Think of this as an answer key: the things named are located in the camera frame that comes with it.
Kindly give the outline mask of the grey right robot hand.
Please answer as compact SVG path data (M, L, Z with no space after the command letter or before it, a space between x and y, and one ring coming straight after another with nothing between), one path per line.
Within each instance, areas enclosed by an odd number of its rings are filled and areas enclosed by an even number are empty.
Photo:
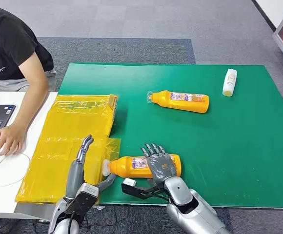
M166 153L164 148L154 143L145 143L145 146L141 147L141 150L145 157L156 186L162 188L165 180L176 176L175 165L170 155Z

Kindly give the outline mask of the person's hand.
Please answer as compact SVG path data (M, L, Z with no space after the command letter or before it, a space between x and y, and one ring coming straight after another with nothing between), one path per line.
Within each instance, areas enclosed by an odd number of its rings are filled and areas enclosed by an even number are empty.
M9 156L21 152L27 129L27 125L17 123L0 129L0 156Z

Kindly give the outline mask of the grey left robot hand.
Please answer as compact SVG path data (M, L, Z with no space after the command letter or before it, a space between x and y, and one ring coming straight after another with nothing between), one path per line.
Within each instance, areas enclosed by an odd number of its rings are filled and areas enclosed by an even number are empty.
M99 193L111 186L116 178L115 174L110 174L106 180L97 185L91 185L85 182L84 164L86 155L94 141L92 135L86 137L79 149L76 158L70 167L67 187L64 199L67 202L75 199L79 192L86 192L93 197L98 197Z

